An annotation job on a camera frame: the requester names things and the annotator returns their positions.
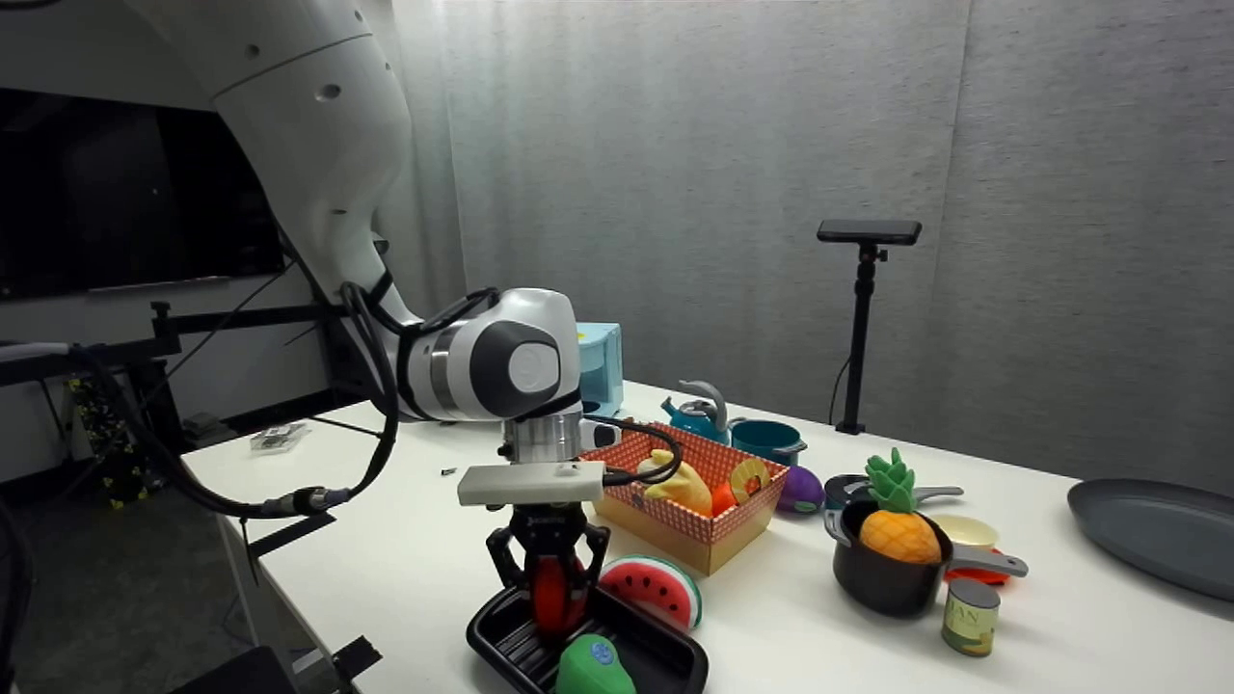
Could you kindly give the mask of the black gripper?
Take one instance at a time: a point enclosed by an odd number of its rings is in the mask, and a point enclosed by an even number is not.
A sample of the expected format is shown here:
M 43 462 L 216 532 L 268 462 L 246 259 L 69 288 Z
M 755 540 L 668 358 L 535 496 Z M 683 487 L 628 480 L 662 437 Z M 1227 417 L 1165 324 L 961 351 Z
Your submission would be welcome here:
M 527 585 L 527 558 L 561 558 L 571 567 L 571 599 L 587 602 L 606 567 L 608 530 L 592 525 L 579 507 L 516 507 L 511 530 L 485 538 L 485 553 L 500 585 L 516 590 Z

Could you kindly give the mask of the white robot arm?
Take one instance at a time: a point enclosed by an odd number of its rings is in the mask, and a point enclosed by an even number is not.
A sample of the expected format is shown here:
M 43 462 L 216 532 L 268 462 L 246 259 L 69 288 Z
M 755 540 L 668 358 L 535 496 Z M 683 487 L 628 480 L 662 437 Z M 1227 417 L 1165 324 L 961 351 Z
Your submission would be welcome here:
M 599 585 L 606 532 L 584 516 L 601 475 L 579 459 L 584 356 L 556 288 L 476 288 L 417 315 L 373 243 L 408 153 L 408 99 L 356 0 L 119 0 L 187 62 L 254 166 L 308 278 L 347 315 L 381 417 L 493 419 L 507 459 L 459 481 L 512 513 L 499 575 L 535 604 Z

